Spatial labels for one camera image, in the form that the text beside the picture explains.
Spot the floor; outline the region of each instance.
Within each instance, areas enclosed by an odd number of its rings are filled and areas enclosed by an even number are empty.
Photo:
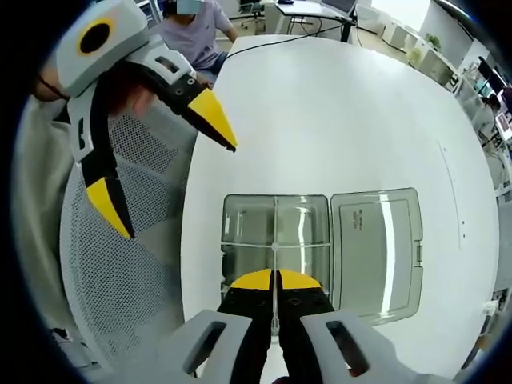
[[[257,34],[256,32],[261,33],[262,29],[264,28],[262,22],[260,22],[256,27],[254,22],[251,21],[247,23],[247,20],[235,20],[233,21],[233,25],[236,31],[238,32],[238,36],[252,36],[254,34]],[[303,26],[301,26],[300,24],[295,24],[294,27],[292,28],[292,34],[302,35],[306,34],[306,32],[313,33],[317,30],[317,28],[318,26],[315,25],[314,23],[309,25],[305,24]],[[386,56],[389,56],[391,58],[399,60],[400,62],[407,64],[406,54],[404,52],[387,45],[376,34],[373,34],[366,30],[357,30],[357,32],[359,35],[359,41],[361,41],[361,44],[364,48],[380,52],[381,54],[385,54]],[[222,32],[220,31],[218,31],[217,36],[217,43],[219,47],[222,50],[229,51],[232,46],[231,42],[227,40],[227,38],[225,38]]]

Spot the computer monitor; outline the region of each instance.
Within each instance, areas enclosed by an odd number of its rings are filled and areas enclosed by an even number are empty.
[[[358,0],[322,0],[322,4],[332,6],[337,10],[351,14]]]

